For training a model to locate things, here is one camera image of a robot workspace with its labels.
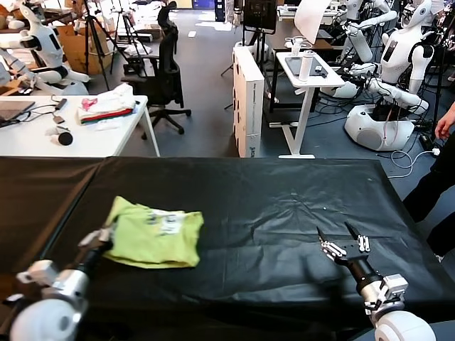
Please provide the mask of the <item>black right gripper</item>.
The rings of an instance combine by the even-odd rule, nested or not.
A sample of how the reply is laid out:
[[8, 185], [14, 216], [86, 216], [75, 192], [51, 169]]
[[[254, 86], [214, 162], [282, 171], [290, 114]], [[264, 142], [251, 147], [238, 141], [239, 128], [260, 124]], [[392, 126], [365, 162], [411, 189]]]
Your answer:
[[346, 267], [356, 282], [356, 291], [362, 291], [367, 285], [382, 280], [379, 274], [368, 262], [370, 241], [367, 235], [361, 234], [351, 223], [344, 222], [355, 243], [342, 243], [339, 247], [326, 239], [326, 235], [317, 227], [318, 238], [322, 252], [336, 263]]

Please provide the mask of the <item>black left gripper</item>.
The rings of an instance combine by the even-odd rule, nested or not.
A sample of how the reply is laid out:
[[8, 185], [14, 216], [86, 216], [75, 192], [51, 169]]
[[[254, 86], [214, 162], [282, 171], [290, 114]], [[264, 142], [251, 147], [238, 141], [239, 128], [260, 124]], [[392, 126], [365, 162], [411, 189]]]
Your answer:
[[95, 268], [100, 262], [100, 259], [113, 247], [114, 233], [117, 228], [117, 223], [112, 222], [109, 225], [105, 225], [102, 229], [92, 231], [82, 238], [78, 246], [86, 247], [91, 242], [95, 242], [87, 248], [87, 251], [83, 257], [83, 272], [88, 276], [93, 275]]

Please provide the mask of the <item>person's bare hand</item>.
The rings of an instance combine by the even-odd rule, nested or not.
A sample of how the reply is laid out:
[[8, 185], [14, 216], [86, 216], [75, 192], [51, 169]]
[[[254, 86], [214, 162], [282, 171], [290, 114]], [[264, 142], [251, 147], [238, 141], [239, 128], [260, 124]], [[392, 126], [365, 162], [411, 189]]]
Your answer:
[[453, 115], [444, 115], [437, 123], [435, 136], [438, 139], [448, 139], [450, 136], [450, 128], [454, 125], [455, 118]]

